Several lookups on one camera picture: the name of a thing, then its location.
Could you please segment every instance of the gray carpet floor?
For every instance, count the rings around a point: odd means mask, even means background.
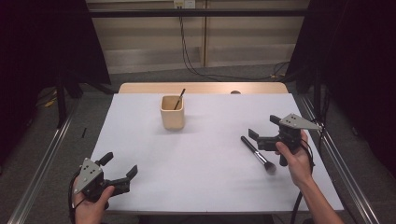
[[[286,66],[279,70],[285,72]],[[232,66],[218,68],[196,69],[200,74],[221,75],[227,77],[203,77],[189,72],[187,69],[173,71],[158,71],[136,74],[112,75],[112,85],[108,87],[117,90],[124,82],[170,82],[170,81],[277,81],[268,78],[274,73],[273,65]],[[300,96],[296,93],[295,83],[287,83],[290,93],[293,93],[302,114],[304,110]],[[72,174],[77,170],[85,157],[90,157],[110,107],[112,95],[81,84],[84,94],[81,99],[67,98],[67,107],[78,105],[64,140],[53,157],[49,171],[37,195],[34,197],[32,208],[25,218],[25,223],[70,223],[67,211],[67,189]],[[44,95],[51,89],[45,89]],[[307,94],[312,98],[312,90]],[[22,194],[29,187],[30,180],[35,175],[41,159],[46,154],[48,146],[56,132],[57,105],[50,107],[40,105],[33,121],[21,141],[3,164],[0,176],[0,223],[7,223],[17,206]],[[371,149],[364,139],[355,135],[352,124],[344,115],[342,108],[334,100],[330,100],[327,115],[327,130],[337,145],[343,159],[354,175],[356,181],[373,207],[380,223],[394,223],[396,220],[396,181],[373,156]],[[340,197],[349,208],[358,223],[364,223],[361,214],[350,197],[349,192],[338,174],[334,164],[323,150],[323,161],[328,169]],[[348,211],[340,212],[345,223],[354,223]],[[296,223],[303,223],[309,214],[299,214]],[[247,220],[246,217],[234,217],[239,223],[260,223],[259,218]],[[173,223],[171,217],[153,217],[153,223]],[[137,217],[128,215],[107,215],[105,222],[122,224],[137,223]],[[275,223],[289,223],[290,214],[274,216]],[[223,223],[213,217],[197,217],[188,223]]]

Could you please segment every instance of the forearm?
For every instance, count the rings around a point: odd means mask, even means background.
[[[315,223],[344,223],[334,212],[313,179],[299,186]]]

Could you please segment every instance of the beige cup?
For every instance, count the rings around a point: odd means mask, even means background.
[[[163,127],[168,130],[179,130],[184,127],[184,100],[178,95],[165,95],[161,100],[161,116],[163,117]]]

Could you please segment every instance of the person's left hand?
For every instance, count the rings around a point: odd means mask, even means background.
[[[105,213],[105,206],[108,199],[111,197],[114,191],[114,186],[107,187],[100,199],[96,203],[91,203],[84,200],[85,195],[80,192],[74,196],[73,202],[76,206],[78,203],[82,202],[76,208],[76,224],[99,224],[102,221],[103,214]]]

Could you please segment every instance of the person's right hand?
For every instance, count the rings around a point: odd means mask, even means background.
[[[302,144],[307,147],[306,142],[308,136],[303,130],[301,130],[301,137],[305,141],[302,141]],[[297,148],[293,153],[291,153],[289,148],[282,142],[277,142],[276,147],[278,150],[276,154],[282,154],[288,161],[291,179],[297,187],[312,180],[309,158],[302,147]]]

